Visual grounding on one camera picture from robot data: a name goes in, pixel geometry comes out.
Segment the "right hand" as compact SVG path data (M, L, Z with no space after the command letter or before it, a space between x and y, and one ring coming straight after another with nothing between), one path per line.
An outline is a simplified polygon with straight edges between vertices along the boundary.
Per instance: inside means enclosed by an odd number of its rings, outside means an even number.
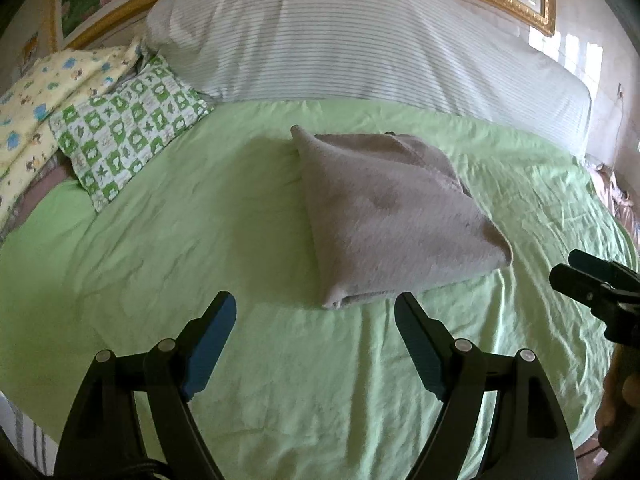
M615 347L603 382L602 398L596 414L598 439L612 452L639 408L639 351L621 344Z

